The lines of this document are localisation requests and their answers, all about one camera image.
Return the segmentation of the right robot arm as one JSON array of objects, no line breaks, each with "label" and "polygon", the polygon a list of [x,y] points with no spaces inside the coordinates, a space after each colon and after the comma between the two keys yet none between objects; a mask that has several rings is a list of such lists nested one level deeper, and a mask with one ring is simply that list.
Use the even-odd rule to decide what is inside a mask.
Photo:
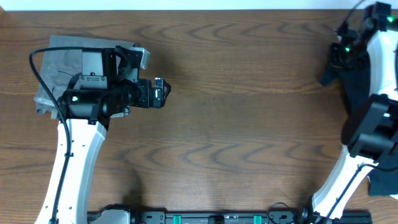
[{"label": "right robot arm", "polygon": [[358,30],[345,18],[335,32],[338,42],[329,46],[320,83],[341,80],[349,103],[358,107],[344,123],[337,163],[297,223],[371,223],[370,214],[344,208],[372,170],[397,170],[380,166],[397,153],[397,17],[390,4],[375,2],[364,8]]}]

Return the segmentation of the black Nike t-shirt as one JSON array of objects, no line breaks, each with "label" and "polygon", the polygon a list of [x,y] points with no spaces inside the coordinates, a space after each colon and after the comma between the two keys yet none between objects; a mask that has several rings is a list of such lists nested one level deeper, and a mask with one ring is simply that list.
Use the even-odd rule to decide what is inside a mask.
[{"label": "black Nike t-shirt", "polygon": [[397,198],[397,102],[384,93],[370,93],[369,58],[356,61],[354,69],[337,70],[326,64],[320,79],[324,86],[343,84],[349,117],[341,142],[351,157],[363,156],[378,167],[369,173],[369,195]]}]

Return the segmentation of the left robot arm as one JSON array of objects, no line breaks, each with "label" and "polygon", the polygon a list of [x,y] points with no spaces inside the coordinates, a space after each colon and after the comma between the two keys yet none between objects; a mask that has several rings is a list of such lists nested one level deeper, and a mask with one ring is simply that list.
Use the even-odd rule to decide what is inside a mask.
[{"label": "left robot arm", "polygon": [[31,69],[57,110],[58,144],[52,175],[37,223],[139,223],[129,207],[110,205],[90,215],[93,174],[109,122],[130,107],[161,108],[171,92],[163,78],[139,78],[150,53],[129,49],[80,47],[83,70],[55,98],[38,71]]}]

